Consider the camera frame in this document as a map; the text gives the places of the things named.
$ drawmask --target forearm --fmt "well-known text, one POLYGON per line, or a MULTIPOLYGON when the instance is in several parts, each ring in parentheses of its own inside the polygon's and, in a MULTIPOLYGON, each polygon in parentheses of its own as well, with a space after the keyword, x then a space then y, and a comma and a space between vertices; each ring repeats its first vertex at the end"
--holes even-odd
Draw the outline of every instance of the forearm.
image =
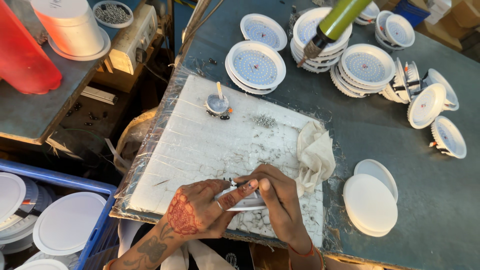
POLYGON ((110 266, 110 270, 156 269, 184 241, 162 218, 153 229, 110 266))
POLYGON ((294 242, 289 243, 288 255, 290 256, 292 270, 322 270, 323 258, 318 254, 306 230, 294 242))

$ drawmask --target styrofoam board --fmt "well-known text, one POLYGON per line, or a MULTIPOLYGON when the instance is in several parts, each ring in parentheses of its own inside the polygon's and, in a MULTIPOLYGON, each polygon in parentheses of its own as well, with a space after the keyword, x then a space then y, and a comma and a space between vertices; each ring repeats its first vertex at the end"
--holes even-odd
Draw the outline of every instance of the styrofoam board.
MULTIPOLYGON (((208 95, 216 92, 215 82, 189 76, 157 146, 131 196, 128 209, 165 214, 178 187, 206 179, 248 175, 261 163, 271 163, 288 177, 298 176, 297 138, 299 130, 313 118, 283 108, 229 87, 222 86, 233 113, 227 121, 211 117, 204 107, 208 95), (265 114, 278 126, 265 128, 250 118, 265 114)), ((323 195, 316 187, 304 214, 307 230, 316 246, 322 245, 322 222, 308 223, 311 217, 323 220, 323 195)), ((251 212, 238 216, 251 215, 251 212)), ((241 223, 238 228, 274 237, 271 225, 262 219, 241 223)))

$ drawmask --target white plastic jar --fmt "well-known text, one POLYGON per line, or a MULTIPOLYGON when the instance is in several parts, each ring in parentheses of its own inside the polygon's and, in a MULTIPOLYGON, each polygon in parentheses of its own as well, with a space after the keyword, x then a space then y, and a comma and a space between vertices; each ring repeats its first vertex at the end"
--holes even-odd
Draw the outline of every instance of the white plastic jar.
POLYGON ((86 0, 32 0, 35 14, 58 48, 86 57, 100 52, 104 40, 86 0))

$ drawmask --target hand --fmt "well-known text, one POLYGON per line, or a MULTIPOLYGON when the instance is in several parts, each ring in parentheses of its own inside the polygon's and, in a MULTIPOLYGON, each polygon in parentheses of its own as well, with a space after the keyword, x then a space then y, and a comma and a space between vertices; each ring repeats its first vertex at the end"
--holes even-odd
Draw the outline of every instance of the hand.
POLYGON ((218 202, 214 200, 216 194, 230 186, 229 181, 219 179, 183 185, 175 193, 164 218, 173 232, 184 240, 221 238, 232 218, 238 214, 227 209, 253 193, 258 181, 252 179, 219 197, 218 202))
POLYGON ((249 179, 261 179, 260 195, 267 205, 270 223, 277 237, 300 254, 308 253, 312 245, 303 225, 295 180, 270 164, 262 164, 250 175, 233 181, 243 183, 249 179))

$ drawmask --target white cloth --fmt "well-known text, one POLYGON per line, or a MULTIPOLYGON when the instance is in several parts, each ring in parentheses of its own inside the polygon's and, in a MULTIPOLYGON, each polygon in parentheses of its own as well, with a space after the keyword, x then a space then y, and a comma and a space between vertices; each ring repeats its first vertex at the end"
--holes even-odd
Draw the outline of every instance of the white cloth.
POLYGON ((160 270, 187 270, 189 253, 199 270, 235 270, 217 252, 196 239, 187 241, 175 250, 162 262, 160 270))
POLYGON ((300 161, 297 194, 313 193, 315 186, 327 180, 335 169, 333 139, 328 130, 315 122, 308 122, 297 139, 297 158, 300 161))

